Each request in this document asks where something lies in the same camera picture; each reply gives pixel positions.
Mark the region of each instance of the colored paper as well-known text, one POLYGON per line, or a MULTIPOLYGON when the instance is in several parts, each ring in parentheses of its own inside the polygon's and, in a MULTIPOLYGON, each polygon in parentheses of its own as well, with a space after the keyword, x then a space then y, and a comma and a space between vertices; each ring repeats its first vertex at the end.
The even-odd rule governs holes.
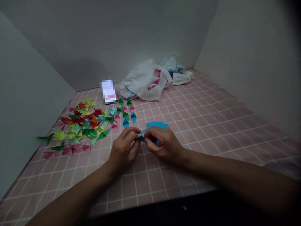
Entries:
POLYGON ((75 134, 78 134, 78 132, 81 130, 81 127, 79 126, 79 124, 75 124, 73 127, 73 130, 74 130, 75 134))
POLYGON ((103 131, 102 133, 101 133, 101 135, 99 136, 99 138, 98 138, 98 140, 100 140, 100 139, 102 139, 102 138, 104 138, 104 137, 106 137, 107 135, 108 135, 108 133, 110 132, 110 130, 108 129, 108 130, 106 130, 106 131, 103 131))
POLYGON ((114 115, 114 120, 115 120, 115 122, 120 123, 119 115, 114 115))
POLYGON ((132 119, 133 123, 136 122, 137 116, 135 115, 135 113, 131 114, 131 119, 132 119))
POLYGON ((128 113, 123 111, 122 116, 123 116, 124 119, 129 120, 129 114, 128 113))
POLYGON ((43 155, 45 159, 56 159, 55 152, 44 152, 43 155))
POLYGON ((119 98, 118 103, 120 104, 120 106, 123 106, 123 100, 121 98, 119 98))
POLYGON ((122 110, 123 110, 124 112, 128 113, 128 109, 127 109, 126 107, 122 106, 122 110))
POLYGON ((64 134, 64 131, 55 131, 54 133, 54 138, 56 141, 61 141, 65 139, 68 135, 64 134))
POLYGON ((42 139, 42 140, 46 140, 46 145, 48 146, 48 144, 51 141, 51 138, 52 138, 53 135, 54 135, 54 133, 50 134, 47 137, 37 137, 37 138, 42 139))
POLYGON ((123 120, 123 126, 125 128, 129 126, 129 122, 126 119, 123 120))
POLYGON ((58 121, 57 122, 57 126, 60 128, 60 130, 63 130, 63 128, 65 127, 65 123, 63 123, 62 121, 58 121))
POLYGON ((132 113, 133 113, 133 112, 135 112, 135 108, 134 108, 134 106, 133 106, 133 105, 132 105, 132 106, 130 106, 130 108, 129 108, 129 111, 130 111, 130 112, 132 112, 132 113))

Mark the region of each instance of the floor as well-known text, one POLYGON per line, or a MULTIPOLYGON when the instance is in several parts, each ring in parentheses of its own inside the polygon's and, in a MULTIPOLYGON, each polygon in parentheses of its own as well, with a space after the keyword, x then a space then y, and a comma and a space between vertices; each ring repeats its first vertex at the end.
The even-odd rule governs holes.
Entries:
MULTIPOLYGON (((134 124, 130 120, 130 126, 143 130, 146 122, 165 121, 187 149, 269 167, 297 179, 299 144, 205 74, 192 71, 195 78, 190 83, 164 89, 161 101, 132 101, 137 121, 134 124)), ((85 98, 92 98, 95 107, 107 109, 99 88, 76 93, 68 107, 85 98)), ((66 108, 62 116, 68 114, 66 108)), ((49 134, 58 129, 54 125, 49 134)), ((45 160, 42 153, 61 142, 52 140, 48 147, 43 142, 2 199, 1 224, 25 225, 52 200, 99 168, 108 159, 112 142, 123 129, 120 125, 115 134, 110 131, 107 137, 98 140, 90 156, 81 152, 73 157, 45 160)), ((143 144, 134 165, 95 201, 90 214, 95 216, 214 189, 209 182, 159 161, 143 144)))

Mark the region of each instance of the green origami piece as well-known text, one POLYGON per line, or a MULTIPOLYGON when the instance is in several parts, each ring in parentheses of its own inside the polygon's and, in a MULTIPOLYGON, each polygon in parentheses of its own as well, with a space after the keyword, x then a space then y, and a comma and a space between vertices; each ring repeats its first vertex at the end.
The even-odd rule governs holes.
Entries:
POLYGON ((109 129, 106 130, 106 131, 103 131, 103 132, 101 133, 101 135, 98 137, 98 140, 100 140, 100 139, 106 137, 106 136, 108 135, 109 132, 110 132, 109 129))
POLYGON ((76 137, 73 137, 71 139, 65 140, 65 142, 66 142, 66 144, 69 144, 71 142, 81 144, 80 141, 76 137))
POLYGON ((59 150, 61 150, 61 149, 63 149, 64 148, 64 142, 62 142, 60 145, 58 145, 58 146, 54 146, 54 147, 52 147, 52 148, 50 148, 51 150, 54 150, 54 151, 59 151, 59 150))
POLYGON ((37 137, 37 138, 42 139, 42 140, 46 140, 46 145, 48 145, 53 135, 54 135, 54 133, 50 134, 47 137, 37 137))
POLYGON ((75 132, 75 134, 78 134, 80 130, 81 127, 79 126, 79 124, 76 123, 73 127, 73 131, 75 132))
POLYGON ((122 116, 123 116, 123 118, 125 118, 126 120, 129 120, 129 114, 128 113, 126 113, 126 112, 122 112, 122 116))
POLYGON ((90 140, 91 140, 91 143, 93 144, 93 145, 95 145, 96 144, 96 141, 97 141, 97 135, 96 136, 94 136, 94 135, 90 135, 90 140))
POLYGON ((79 118, 77 115, 68 115, 70 118, 79 118))
POLYGON ((120 106, 123 106, 123 100, 121 98, 119 98, 118 103, 120 104, 120 106))
POLYGON ((117 109, 117 113, 116 114, 119 115, 119 113, 122 112, 122 108, 121 107, 120 108, 117 107, 116 109, 117 109))

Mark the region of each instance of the white plastic bag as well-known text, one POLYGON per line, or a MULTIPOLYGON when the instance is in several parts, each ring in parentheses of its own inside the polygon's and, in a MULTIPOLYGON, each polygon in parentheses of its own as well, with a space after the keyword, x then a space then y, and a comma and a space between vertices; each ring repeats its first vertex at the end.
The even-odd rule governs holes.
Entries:
POLYGON ((173 73, 172 84, 173 85, 181 85, 186 84, 194 78, 194 75, 190 71, 185 71, 183 74, 173 73))
POLYGON ((160 100, 164 87, 172 82, 168 71, 155 64, 154 59, 147 60, 135 67, 121 82, 143 100, 160 100))

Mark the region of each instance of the yellow origami piece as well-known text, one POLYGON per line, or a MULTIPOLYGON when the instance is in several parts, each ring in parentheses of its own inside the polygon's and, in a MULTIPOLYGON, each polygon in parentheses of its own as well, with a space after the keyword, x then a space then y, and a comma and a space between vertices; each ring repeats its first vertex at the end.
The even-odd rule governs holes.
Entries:
POLYGON ((82 132, 76 134, 75 137, 78 139, 78 141, 80 141, 82 139, 82 132))
POLYGON ((67 134, 68 134, 68 136, 69 136, 69 139, 73 138, 74 135, 75 135, 75 132, 74 132, 73 129, 72 129, 71 131, 70 131, 70 130, 67 130, 66 132, 67 132, 67 134))
POLYGON ((56 140, 56 141, 61 141, 68 136, 68 135, 64 134, 64 131, 61 131, 61 130, 53 132, 53 133, 54 133, 54 140, 56 140))
POLYGON ((72 121, 67 121, 67 124, 69 127, 73 128, 74 127, 74 123, 72 121))

